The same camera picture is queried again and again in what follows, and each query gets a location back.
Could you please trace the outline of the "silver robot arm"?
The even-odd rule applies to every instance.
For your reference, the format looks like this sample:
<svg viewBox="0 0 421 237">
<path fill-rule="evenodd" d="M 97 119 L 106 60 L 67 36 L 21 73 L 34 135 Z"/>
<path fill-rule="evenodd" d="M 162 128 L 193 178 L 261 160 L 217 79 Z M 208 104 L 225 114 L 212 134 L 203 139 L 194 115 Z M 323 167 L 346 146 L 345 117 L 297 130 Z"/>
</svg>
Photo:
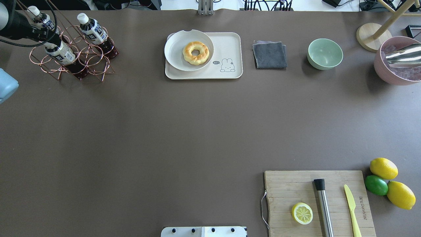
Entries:
<svg viewBox="0 0 421 237">
<path fill-rule="evenodd" d="M 11 40 L 31 39 L 37 42 L 37 44 L 29 45 L 29 47 L 44 45 L 46 42 L 55 45 L 61 44 L 61 39 L 59 34 L 56 33 L 56 28 L 53 30 L 37 29 L 29 23 L 23 14 L 15 10 L 15 5 L 15 0 L 2 0 L 0 3 L 0 35 L 2 37 Z M 0 103 L 3 103 L 12 96 L 18 89 L 18 86 L 18 81 L 15 78 L 3 69 L 0 69 Z"/>
</svg>

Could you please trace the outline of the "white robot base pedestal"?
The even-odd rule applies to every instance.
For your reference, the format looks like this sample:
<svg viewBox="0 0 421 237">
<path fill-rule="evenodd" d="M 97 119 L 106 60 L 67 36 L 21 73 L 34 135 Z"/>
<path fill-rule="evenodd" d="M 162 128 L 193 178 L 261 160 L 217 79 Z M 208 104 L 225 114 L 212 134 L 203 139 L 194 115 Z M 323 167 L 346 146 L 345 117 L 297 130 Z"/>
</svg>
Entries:
<svg viewBox="0 0 421 237">
<path fill-rule="evenodd" d="M 165 227 L 161 237 L 247 237 L 243 226 L 183 226 Z"/>
</svg>

